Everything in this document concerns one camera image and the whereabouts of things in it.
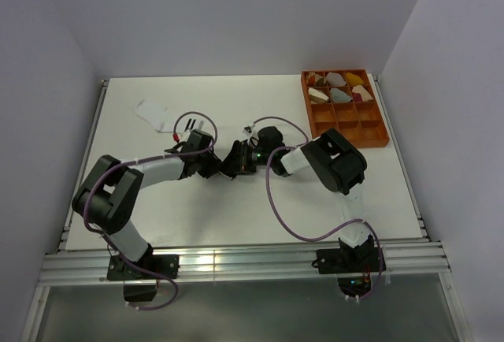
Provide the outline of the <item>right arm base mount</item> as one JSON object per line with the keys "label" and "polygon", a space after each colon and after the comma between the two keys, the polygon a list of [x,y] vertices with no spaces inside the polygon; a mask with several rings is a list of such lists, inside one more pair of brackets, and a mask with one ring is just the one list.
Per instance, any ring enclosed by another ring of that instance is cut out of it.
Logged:
{"label": "right arm base mount", "polygon": [[311,266],[319,274],[364,273],[366,270],[378,273],[387,268],[376,247],[364,252],[352,248],[320,249]]}

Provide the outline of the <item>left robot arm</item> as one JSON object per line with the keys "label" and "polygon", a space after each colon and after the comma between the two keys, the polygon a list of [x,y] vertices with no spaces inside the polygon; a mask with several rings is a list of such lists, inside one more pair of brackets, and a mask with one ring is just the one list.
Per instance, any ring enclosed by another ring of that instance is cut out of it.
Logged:
{"label": "left robot arm", "polygon": [[164,151],[162,159],[125,165],[107,154],[94,164],[72,199],[72,210],[96,225],[119,253],[119,262],[135,278],[160,278],[176,262],[154,256],[131,220],[140,190],[161,182],[199,174],[209,178],[221,161],[213,152],[214,138],[200,129],[187,131],[181,141]]}

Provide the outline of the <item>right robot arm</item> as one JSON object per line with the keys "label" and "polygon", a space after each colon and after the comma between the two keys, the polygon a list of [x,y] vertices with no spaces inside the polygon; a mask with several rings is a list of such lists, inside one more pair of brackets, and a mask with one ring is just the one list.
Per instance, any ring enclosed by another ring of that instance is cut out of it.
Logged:
{"label": "right robot arm", "polygon": [[270,179],[266,178],[266,193],[272,212],[291,236],[304,242],[319,242],[341,232],[339,248],[343,266],[351,271],[362,268],[375,248],[376,239],[376,234],[364,220],[360,200],[360,185],[367,169],[363,154],[333,128],[297,147],[287,146],[283,134],[275,126],[257,132],[253,127],[247,127],[245,133],[247,139],[233,143],[220,172],[233,179],[254,174],[259,166],[264,166],[267,174],[275,173],[280,177],[312,169],[324,187],[340,197],[342,223],[322,236],[299,235],[280,216],[273,202]]}

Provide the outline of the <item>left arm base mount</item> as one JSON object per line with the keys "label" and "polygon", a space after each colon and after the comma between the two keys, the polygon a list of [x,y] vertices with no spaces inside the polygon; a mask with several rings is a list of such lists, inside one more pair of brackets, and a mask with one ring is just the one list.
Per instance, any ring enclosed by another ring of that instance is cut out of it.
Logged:
{"label": "left arm base mount", "polygon": [[152,255],[141,262],[127,263],[120,255],[112,256],[106,274],[108,281],[176,279],[179,255]]}

